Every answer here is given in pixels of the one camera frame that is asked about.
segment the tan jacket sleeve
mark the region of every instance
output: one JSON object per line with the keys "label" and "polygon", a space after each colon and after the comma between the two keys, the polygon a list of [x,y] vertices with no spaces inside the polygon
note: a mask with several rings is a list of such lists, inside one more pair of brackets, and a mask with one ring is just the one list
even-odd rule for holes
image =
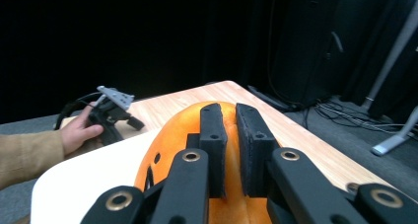
{"label": "tan jacket sleeve", "polygon": [[38,178],[64,160],[61,131],[0,135],[0,190]]}

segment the dark background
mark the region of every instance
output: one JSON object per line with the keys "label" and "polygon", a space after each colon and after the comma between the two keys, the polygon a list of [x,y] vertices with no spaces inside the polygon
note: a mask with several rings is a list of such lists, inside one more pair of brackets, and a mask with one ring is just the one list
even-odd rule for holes
{"label": "dark background", "polygon": [[0,0],[0,123],[59,113],[99,85],[143,99],[233,80],[300,108],[347,91],[361,104],[388,54],[376,45],[402,27],[379,23],[402,23],[412,2]]}

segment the wooden table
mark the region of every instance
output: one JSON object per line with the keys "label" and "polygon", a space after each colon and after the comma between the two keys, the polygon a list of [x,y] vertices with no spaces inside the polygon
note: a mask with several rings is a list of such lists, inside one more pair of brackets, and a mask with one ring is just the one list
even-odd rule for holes
{"label": "wooden table", "polygon": [[224,81],[133,103],[128,112],[144,122],[145,127],[136,131],[119,121],[116,128],[125,140],[67,160],[43,174],[33,191],[32,222],[79,223],[103,192],[112,187],[133,186],[143,156],[166,121],[204,101],[255,107],[281,146],[304,152],[336,187],[346,189],[349,183],[389,186],[246,89]]}

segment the black curtain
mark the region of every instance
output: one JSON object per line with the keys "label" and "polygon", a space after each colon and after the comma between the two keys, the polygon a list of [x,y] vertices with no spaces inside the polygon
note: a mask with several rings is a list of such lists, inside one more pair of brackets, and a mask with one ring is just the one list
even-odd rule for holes
{"label": "black curtain", "polygon": [[369,36],[357,62],[354,62],[354,70],[341,93],[342,101],[351,101],[357,105],[364,102],[414,3],[415,0],[388,0],[383,6],[373,33]]}
{"label": "black curtain", "polygon": [[418,29],[404,47],[379,90],[369,114],[405,122],[418,106]]}

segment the human hand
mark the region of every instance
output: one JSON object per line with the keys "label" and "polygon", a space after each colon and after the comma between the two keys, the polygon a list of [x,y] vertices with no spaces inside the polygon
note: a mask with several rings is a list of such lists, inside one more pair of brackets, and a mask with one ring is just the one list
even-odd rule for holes
{"label": "human hand", "polygon": [[86,106],[77,117],[61,128],[65,156],[80,148],[86,140],[97,137],[104,131],[99,124],[89,125],[88,117],[91,110],[91,105]]}

